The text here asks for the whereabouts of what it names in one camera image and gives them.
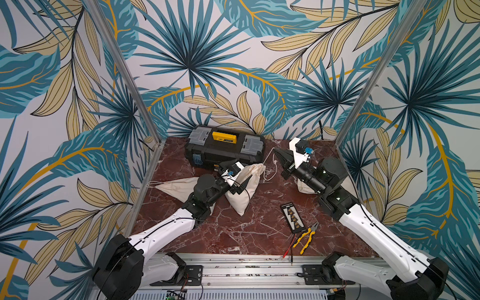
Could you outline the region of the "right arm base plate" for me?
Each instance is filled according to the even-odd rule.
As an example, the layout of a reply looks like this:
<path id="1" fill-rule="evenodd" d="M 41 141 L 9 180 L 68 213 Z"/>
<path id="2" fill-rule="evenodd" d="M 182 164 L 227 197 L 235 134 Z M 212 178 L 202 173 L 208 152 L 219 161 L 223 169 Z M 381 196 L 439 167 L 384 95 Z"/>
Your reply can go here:
<path id="1" fill-rule="evenodd" d="M 303 278 L 305 285 L 355 285 L 354 281 L 341 279 L 333 267 L 323 264 L 307 264 L 301 266 L 302 271 L 297 277 Z"/>

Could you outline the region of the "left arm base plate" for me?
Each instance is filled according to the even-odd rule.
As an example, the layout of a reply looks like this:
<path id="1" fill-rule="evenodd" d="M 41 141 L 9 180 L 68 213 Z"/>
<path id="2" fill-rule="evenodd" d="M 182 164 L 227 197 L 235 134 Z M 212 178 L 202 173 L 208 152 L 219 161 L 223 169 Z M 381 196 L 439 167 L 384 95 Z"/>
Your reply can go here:
<path id="1" fill-rule="evenodd" d="M 187 265 L 180 267 L 172 279 L 167 281 L 156 281 L 150 286 L 201 286 L 203 277 L 203 266 Z"/>

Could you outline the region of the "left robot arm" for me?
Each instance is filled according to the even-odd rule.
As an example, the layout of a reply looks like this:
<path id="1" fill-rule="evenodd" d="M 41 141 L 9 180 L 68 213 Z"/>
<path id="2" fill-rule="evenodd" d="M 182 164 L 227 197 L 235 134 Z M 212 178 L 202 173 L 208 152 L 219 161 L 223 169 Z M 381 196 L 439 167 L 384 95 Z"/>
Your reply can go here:
<path id="1" fill-rule="evenodd" d="M 130 237 L 119 234 L 112 238 L 92 272 L 98 293 L 108 300 L 128 300 L 141 286 L 157 280 L 155 270 L 159 270 L 160 281 L 180 282 L 186 264 L 177 254 L 165 254 L 158 264 L 149 260 L 171 241 L 204 223 L 211 214 L 211 206 L 221 196 L 246 191 L 249 181 L 237 182 L 230 172 L 219 178 L 202 175 L 187 201 L 170 217 L 139 234 Z"/>

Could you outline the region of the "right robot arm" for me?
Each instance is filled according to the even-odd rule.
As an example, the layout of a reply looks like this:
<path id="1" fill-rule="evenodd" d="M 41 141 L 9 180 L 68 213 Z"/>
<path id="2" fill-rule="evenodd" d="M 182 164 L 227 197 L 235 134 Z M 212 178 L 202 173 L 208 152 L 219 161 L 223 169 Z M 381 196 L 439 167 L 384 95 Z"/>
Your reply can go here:
<path id="1" fill-rule="evenodd" d="M 348 172 L 338 158 L 325 157 L 314 167 L 310 153 L 308 147 L 274 150 L 282 177 L 293 176 L 311 188 L 324 212 L 354 232 L 388 265 L 378 267 L 335 252 L 322 262 L 327 272 L 392 300 L 437 300 L 446 286 L 448 265 L 409 246 L 342 187 Z"/>

